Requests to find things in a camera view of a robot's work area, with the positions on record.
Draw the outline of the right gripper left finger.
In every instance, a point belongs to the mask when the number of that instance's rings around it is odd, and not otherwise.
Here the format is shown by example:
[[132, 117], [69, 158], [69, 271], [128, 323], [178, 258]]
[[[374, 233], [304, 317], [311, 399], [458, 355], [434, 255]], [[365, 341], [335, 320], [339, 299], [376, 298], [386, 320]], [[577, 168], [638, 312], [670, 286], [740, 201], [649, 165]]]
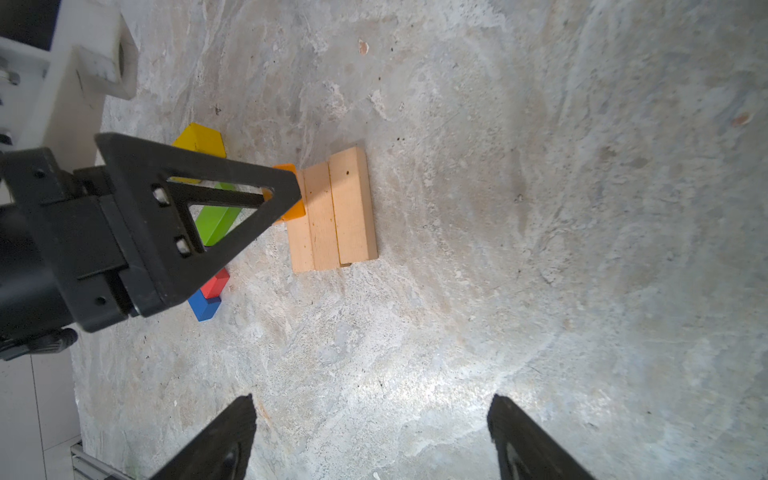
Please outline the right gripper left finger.
[[252, 395], [237, 397], [152, 479], [244, 479], [256, 420]]

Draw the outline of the orange wood block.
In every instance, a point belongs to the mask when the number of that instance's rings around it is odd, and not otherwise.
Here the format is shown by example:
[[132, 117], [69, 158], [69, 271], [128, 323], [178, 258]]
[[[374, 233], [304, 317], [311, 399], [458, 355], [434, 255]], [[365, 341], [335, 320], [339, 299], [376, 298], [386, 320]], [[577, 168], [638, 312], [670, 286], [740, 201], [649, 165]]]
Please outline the orange wood block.
[[285, 207], [285, 211], [276, 220], [276, 223], [290, 222], [305, 217], [307, 211], [301, 191], [302, 181], [296, 166], [293, 164], [282, 164], [274, 166], [274, 169], [291, 174], [291, 179], [288, 181], [288, 190], [286, 192], [278, 191], [278, 200]]

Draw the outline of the natural wood block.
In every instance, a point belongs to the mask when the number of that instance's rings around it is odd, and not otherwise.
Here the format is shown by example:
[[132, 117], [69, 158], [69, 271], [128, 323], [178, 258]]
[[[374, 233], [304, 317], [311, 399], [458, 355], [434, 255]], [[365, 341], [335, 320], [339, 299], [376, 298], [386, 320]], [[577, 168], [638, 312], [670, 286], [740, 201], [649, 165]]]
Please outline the natural wood block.
[[304, 176], [302, 170], [296, 173], [302, 195], [301, 206], [304, 209], [304, 215], [286, 222], [291, 264], [295, 273], [309, 272], [315, 269], [308, 210], [309, 200]]
[[328, 163], [307, 168], [303, 176], [314, 269], [337, 269], [341, 263]]
[[360, 146], [332, 155], [329, 173], [340, 263], [378, 258], [370, 179]]

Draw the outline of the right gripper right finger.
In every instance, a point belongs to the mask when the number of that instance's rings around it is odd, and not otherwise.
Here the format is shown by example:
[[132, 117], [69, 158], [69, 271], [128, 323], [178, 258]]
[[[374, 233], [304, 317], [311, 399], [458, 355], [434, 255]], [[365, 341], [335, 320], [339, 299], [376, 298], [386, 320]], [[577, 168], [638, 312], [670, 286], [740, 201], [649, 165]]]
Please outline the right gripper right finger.
[[509, 397], [495, 394], [487, 414], [501, 479], [586, 479], [594, 476]]

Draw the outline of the green wood block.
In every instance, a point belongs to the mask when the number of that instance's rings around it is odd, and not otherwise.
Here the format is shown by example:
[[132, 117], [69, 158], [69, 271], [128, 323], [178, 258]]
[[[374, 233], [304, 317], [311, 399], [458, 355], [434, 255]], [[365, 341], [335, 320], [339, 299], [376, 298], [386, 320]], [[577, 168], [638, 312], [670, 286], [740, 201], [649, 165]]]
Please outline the green wood block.
[[214, 246], [232, 228], [241, 208], [203, 206], [195, 220], [198, 235], [205, 247]]

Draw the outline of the yellow wood block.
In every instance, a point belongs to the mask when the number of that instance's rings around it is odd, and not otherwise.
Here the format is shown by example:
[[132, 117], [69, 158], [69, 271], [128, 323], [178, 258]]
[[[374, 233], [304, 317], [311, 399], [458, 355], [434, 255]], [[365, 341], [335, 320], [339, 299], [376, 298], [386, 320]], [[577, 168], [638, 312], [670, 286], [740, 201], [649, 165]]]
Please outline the yellow wood block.
[[172, 146], [219, 158], [227, 157], [221, 133], [197, 123], [189, 124]]

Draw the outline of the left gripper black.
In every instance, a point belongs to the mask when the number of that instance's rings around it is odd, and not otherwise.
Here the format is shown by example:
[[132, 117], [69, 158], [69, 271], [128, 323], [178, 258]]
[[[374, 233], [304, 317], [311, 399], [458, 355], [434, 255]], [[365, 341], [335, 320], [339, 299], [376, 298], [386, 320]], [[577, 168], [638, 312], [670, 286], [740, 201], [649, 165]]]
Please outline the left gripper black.
[[[1, 357], [59, 353], [95, 332], [185, 302], [302, 198], [294, 173], [105, 132], [104, 166], [61, 169], [50, 149], [4, 153]], [[104, 200], [147, 274], [136, 306]]]

